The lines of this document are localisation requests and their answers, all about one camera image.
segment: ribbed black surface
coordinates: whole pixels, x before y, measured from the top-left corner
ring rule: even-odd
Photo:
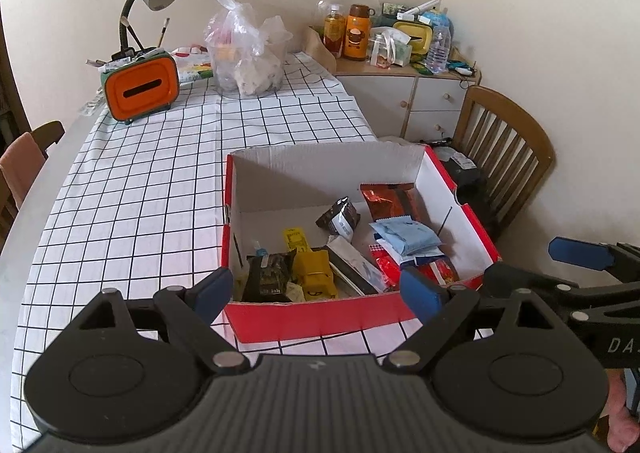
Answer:
[[[263,356],[250,373],[212,383],[178,424],[153,437],[88,447],[45,436],[30,453],[602,453],[585,435],[511,445],[455,422],[417,377],[386,373],[370,356]]]

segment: dining table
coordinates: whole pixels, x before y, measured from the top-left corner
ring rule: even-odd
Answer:
[[[354,97],[311,57],[288,54],[282,87],[254,99],[214,80],[180,85],[171,109],[116,121],[101,103],[51,149],[0,255],[0,451],[40,432],[24,400],[31,365],[97,293],[150,298],[192,287],[220,263],[228,153],[245,147],[375,140]],[[213,330],[258,354],[373,354],[417,320],[340,335],[242,343],[224,313]],[[157,338],[153,333],[145,336]]]

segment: orange thermos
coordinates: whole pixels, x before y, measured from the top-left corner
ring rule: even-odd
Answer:
[[[371,30],[370,10],[372,9],[369,5],[351,5],[342,57],[356,61],[364,61],[367,58],[367,44]]]

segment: paintbrush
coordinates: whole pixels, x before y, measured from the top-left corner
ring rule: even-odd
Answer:
[[[138,39],[138,36],[136,36],[136,33],[133,31],[133,27],[131,26],[131,23],[129,23],[129,20],[124,16],[120,16],[120,23],[122,23],[126,27],[129,33],[133,36],[133,39],[136,40],[136,43],[140,47],[140,50],[144,50],[145,48],[142,46],[142,43]]]
[[[169,25],[170,18],[164,20],[164,26],[162,27],[162,32],[160,33],[160,39],[158,40],[158,47],[162,44],[162,40],[164,39],[164,33],[166,32],[166,27]]]

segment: empty plastic bottle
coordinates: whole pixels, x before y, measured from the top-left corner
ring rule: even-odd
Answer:
[[[446,72],[450,48],[451,34],[449,33],[449,27],[434,27],[433,38],[431,39],[431,45],[429,46],[429,52],[427,52],[424,65],[434,74]]]

